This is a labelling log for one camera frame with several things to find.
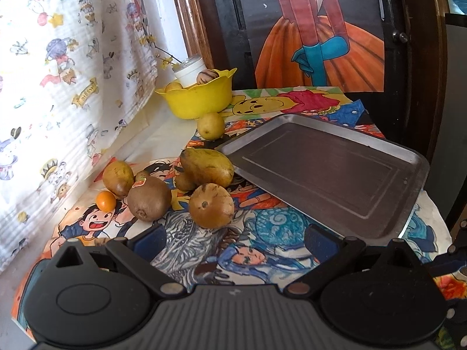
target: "white container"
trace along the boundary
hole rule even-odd
[[[193,55],[180,64],[172,66],[172,70],[178,82],[183,88],[196,84],[196,78],[201,71],[206,69],[204,60],[200,55]]]

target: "jar lid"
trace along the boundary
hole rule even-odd
[[[181,71],[181,70],[186,69],[187,67],[191,66],[192,64],[196,63],[200,59],[202,59],[201,55],[199,55],[199,54],[193,55],[190,58],[185,59],[181,63],[174,64],[172,66],[172,70],[173,70],[173,72]]]

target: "yellow bowl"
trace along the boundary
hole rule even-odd
[[[202,85],[181,90],[156,90],[178,118],[200,118],[205,113],[220,112],[232,101],[232,77],[237,69],[217,71],[219,77]]]

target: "gray wall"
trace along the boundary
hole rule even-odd
[[[425,190],[446,219],[467,175],[467,28],[446,25],[447,85]]]

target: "curtain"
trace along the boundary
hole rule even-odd
[[[143,0],[0,1],[0,272],[151,96]]]

